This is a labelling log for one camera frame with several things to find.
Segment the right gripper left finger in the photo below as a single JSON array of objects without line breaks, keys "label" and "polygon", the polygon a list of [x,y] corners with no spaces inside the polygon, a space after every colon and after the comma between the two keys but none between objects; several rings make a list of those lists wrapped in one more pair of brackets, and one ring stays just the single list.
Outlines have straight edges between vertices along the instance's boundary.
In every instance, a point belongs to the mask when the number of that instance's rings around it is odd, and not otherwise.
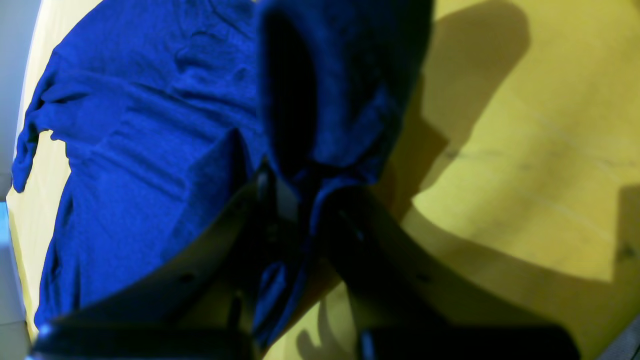
[{"label": "right gripper left finger", "polygon": [[184,251],[146,278],[42,327],[30,360],[260,360],[264,269],[285,249],[293,197],[258,170]]}]

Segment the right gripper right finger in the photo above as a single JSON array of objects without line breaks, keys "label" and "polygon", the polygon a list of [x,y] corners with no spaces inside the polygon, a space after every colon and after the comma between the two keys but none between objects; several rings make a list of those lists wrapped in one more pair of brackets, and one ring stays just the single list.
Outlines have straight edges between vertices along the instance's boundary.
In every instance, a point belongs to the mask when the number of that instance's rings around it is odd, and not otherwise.
[{"label": "right gripper right finger", "polygon": [[365,187],[329,196],[320,239],[346,284],[359,360],[578,360],[562,326],[427,255]]}]

